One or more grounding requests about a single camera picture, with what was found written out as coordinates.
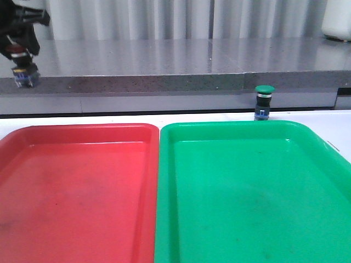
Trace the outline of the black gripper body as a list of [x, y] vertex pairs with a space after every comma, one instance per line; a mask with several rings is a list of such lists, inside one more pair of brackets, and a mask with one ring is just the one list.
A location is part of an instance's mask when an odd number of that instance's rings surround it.
[[17, 5], [13, 1], [1, 1], [1, 35], [21, 37], [34, 24], [49, 26], [50, 16], [45, 9]]

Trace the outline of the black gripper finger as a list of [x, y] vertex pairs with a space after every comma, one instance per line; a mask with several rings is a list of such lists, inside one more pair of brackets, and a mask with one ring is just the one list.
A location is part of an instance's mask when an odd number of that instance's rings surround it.
[[26, 31], [27, 49], [33, 55], [38, 55], [40, 45], [36, 38], [34, 27], [28, 27]]
[[8, 36], [6, 36], [6, 35], [0, 36], [0, 52], [8, 60], [12, 60], [12, 56], [11, 56], [10, 52], [7, 51], [7, 47], [10, 45], [12, 45], [12, 43], [9, 40]]

